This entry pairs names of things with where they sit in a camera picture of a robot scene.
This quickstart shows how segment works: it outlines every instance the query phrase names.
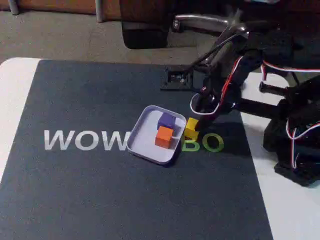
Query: white wire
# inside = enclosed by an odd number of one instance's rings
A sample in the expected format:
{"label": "white wire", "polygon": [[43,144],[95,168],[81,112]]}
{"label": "white wire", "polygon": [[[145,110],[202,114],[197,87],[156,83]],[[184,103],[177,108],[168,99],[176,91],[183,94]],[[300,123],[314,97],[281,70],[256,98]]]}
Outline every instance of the white wire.
{"label": "white wire", "polygon": [[261,73],[262,73],[262,81],[267,80],[267,76],[265,76],[265,68],[264,68],[263,64],[261,64],[260,69],[261,69]]}
{"label": "white wire", "polygon": [[220,102],[217,104],[217,106],[215,107],[215,109],[214,109],[212,112],[197,112],[197,111],[195,111],[195,110],[193,109],[193,107],[192,107],[192,102],[193,102],[193,99],[194,99],[197,95],[200,95],[200,94],[199,94],[199,93],[196,93],[195,95],[193,95],[193,97],[191,98],[191,101],[190,101],[190,109],[191,109],[191,111],[192,111],[194,114],[197,114],[197,115],[200,115],[200,116],[207,116],[207,115],[212,115],[212,114],[214,114],[214,113],[218,110],[218,108],[219,108],[219,106],[220,106]]}
{"label": "white wire", "polygon": [[[236,69],[237,69],[237,67],[238,67],[238,65],[239,65],[239,62],[240,62],[240,60],[241,60],[242,58],[243,58],[243,56],[241,56],[241,57],[238,58],[238,60],[237,60],[237,62],[236,62],[236,64],[235,64],[235,67],[234,67],[233,71],[230,73],[230,76],[232,76],[232,74],[235,73],[235,71],[236,71]],[[197,114],[197,115],[200,115],[200,116],[208,116],[208,115],[215,114],[216,111],[217,111],[217,110],[219,109],[219,107],[220,107],[220,102],[216,105],[215,109],[214,109],[212,112],[197,112],[197,111],[195,111],[195,110],[193,109],[193,107],[192,107],[192,102],[193,102],[194,98],[195,98],[197,95],[200,95],[200,94],[199,94],[199,93],[196,93],[195,95],[192,96],[192,98],[191,98],[191,100],[190,100],[190,109],[191,109],[191,111],[192,111],[194,114]]]}
{"label": "white wire", "polygon": [[300,135],[295,136],[295,137],[292,137],[292,136],[290,135],[290,133],[289,133],[289,120],[287,120],[287,121],[286,121],[286,125],[285,125],[285,130],[286,130],[286,134],[288,135],[288,137],[289,137],[291,140],[293,140],[293,139],[297,140],[297,139],[302,138],[302,137],[303,137],[304,135],[306,135],[309,131],[311,131],[311,130],[313,130],[313,129],[316,129],[316,128],[318,128],[318,127],[320,127],[320,124],[319,124],[319,123],[317,123],[316,125],[313,125],[313,126],[309,127],[307,130],[305,130],[305,131],[304,131],[303,133],[301,133]]}
{"label": "white wire", "polygon": [[272,65],[266,61],[263,61],[263,63],[272,69],[276,69],[276,70],[284,71],[284,72],[320,73],[320,69],[299,69],[299,68],[290,68],[290,67],[278,67],[278,66]]}
{"label": "white wire", "polygon": [[292,147],[291,147],[291,166],[293,169],[297,168],[297,164],[295,161],[295,136],[296,136],[297,129],[295,128],[293,131],[293,139],[292,139]]}

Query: metal chair leg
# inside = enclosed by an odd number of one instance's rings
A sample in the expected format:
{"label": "metal chair leg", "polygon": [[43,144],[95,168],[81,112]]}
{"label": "metal chair leg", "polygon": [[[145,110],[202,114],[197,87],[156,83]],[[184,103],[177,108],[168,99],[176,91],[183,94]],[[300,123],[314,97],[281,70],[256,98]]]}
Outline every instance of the metal chair leg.
{"label": "metal chair leg", "polygon": [[9,3],[9,7],[10,7],[12,15],[18,15],[19,8],[17,5],[17,1],[16,0],[8,0],[8,3]]}
{"label": "metal chair leg", "polygon": [[184,26],[220,33],[223,32],[228,25],[228,17],[200,14],[181,14],[175,16],[172,29],[179,32]]}
{"label": "metal chair leg", "polygon": [[98,23],[102,23],[104,21],[103,0],[95,0],[95,13],[96,13],[96,21]]}

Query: black bracket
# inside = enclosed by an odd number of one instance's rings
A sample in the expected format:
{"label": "black bracket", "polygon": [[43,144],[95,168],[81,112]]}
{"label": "black bracket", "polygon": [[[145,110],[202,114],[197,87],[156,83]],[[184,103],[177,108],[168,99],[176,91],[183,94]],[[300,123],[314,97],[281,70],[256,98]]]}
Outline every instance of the black bracket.
{"label": "black bracket", "polygon": [[161,84],[162,91],[194,91],[194,73],[186,74],[181,68],[167,68],[166,79]]}

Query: small black object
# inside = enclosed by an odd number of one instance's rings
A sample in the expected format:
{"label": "small black object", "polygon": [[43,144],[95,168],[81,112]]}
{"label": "small black object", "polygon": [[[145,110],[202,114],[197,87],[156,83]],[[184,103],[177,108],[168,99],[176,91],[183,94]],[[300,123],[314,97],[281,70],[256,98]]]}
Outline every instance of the small black object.
{"label": "small black object", "polygon": [[194,73],[185,74],[183,70],[167,69],[167,78],[162,83],[162,91],[194,91]]}
{"label": "small black object", "polygon": [[261,93],[269,93],[269,94],[274,94],[274,95],[279,95],[284,97],[287,94],[286,88],[265,84],[263,81],[260,82],[259,90]]}

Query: metal pole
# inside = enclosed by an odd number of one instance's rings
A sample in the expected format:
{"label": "metal pole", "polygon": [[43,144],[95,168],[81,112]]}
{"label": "metal pole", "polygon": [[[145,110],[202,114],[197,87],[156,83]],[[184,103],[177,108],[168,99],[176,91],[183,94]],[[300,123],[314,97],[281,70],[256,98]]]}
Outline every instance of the metal pole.
{"label": "metal pole", "polygon": [[102,5],[103,0],[95,0],[96,21],[98,23],[102,23],[104,21]]}
{"label": "metal pole", "polygon": [[19,9],[16,0],[8,0],[12,15],[18,15]]}

